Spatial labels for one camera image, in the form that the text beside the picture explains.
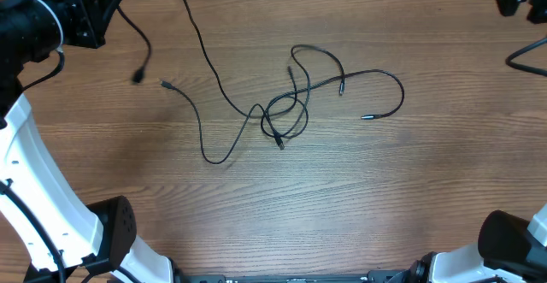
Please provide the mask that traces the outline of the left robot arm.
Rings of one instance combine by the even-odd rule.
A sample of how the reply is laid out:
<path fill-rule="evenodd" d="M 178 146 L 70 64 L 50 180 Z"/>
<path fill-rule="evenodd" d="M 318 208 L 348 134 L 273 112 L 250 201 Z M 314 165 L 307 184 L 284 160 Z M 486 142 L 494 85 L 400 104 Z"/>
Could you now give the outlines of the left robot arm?
<path fill-rule="evenodd" d="M 119 282 L 181 282 L 173 260 L 137 234 L 122 196 L 85 204 L 38 132 L 19 76 L 67 45 L 96 49 L 122 0 L 1 3 L 1 211 L 30 255 L 28 282 L 64 282 L 77 268 Z"/>

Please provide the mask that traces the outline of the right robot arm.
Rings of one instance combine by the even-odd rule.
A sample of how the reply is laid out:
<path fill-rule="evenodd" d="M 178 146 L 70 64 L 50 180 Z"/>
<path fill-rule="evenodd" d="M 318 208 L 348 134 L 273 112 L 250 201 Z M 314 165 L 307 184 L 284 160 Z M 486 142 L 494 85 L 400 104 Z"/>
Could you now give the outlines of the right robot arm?
<path fill-rule="evenodd" d="M 501 15 L 512 16 L 521 3 L 527 20 L 546 22 L 546 0 L 496 0 Z M 407 270 L 369 272 L 363 282 L 545 282 L 546 208 L 530 221 L 495 210 L 483 222 L 478 241 L 451 252 L 430 252 Z"/>

